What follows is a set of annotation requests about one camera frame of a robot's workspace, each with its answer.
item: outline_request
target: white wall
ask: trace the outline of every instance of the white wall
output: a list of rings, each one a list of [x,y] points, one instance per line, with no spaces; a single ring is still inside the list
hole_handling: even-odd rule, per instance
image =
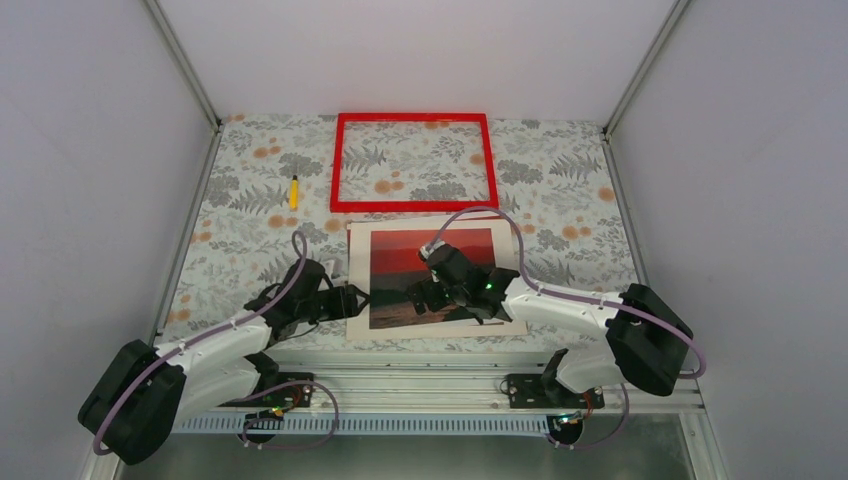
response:
[[[848,466],[848,4],[693,3],[614,133],[733,478]]]
[[[140,1],[0,3],[0,465],[75,478],[146,338],[211,139]]]
[[[219,114],[606,123],[673,0],[161,0]]]

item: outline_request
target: red sky in picture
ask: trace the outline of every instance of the red sky in picture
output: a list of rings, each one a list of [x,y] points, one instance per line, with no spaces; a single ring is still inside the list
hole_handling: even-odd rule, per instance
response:
[[[437,230],[371,232],[371,275],[427,271],[418,249],[430,243]],[[488,228],[446,230],[442,240],[462,250],[472,262],[495,263],[492,231]]]

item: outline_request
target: floral patterned table surface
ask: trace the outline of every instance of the floral patterned table surface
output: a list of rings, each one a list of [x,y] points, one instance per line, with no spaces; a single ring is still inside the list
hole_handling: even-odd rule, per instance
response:
[[[387,125],[384,138],[345,141],[344,195],[369,200],[479,198],[482,160],[467,126]],[[347,275],[346,225],[415,214],[329,211],[336,117],[236,115],[225,125],[200,214],[180,274],[165,333],[173,340],[241,309],[296,260],[291,232],[300,229],[310,257],[335,259]],[[636,281],[633,259],[601,146],[589,122],[489,120],[501,208],[521,225],[528,268],[547,282],[620,291]],[[447,156],[450,168],[427,158]],[[291,176],[299,208],[288,207]],[[301,325],[298,332],[305,331]],[[386,352],[549,352],[581,348],[587,339],[549,326],[511,337],[347,341],[344,322],[274,348]]]

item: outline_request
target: yellow marker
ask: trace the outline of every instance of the yellow marker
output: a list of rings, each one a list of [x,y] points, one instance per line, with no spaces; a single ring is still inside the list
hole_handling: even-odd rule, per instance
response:
[[[289,189],[289,207],[297,210],[297,175],[292,176],[292,188]]]

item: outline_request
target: red picture frame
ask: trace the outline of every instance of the red picture frame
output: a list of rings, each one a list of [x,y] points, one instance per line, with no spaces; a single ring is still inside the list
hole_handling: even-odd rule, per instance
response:
[[[483,140],[483,160],[488,183],[488,200],[457,201],[342,201],[342,154],[344,129],[347,122],[464,122],[479,123]],[[338,213],[370,212],[457,212],[464,208],[487,206],[498,208],[498,187],[495,163],[489,142],[489,123],[484,113],[340,113],[336,127],[336,153],[333,159],[333,182],[330,190],[330,211]]]

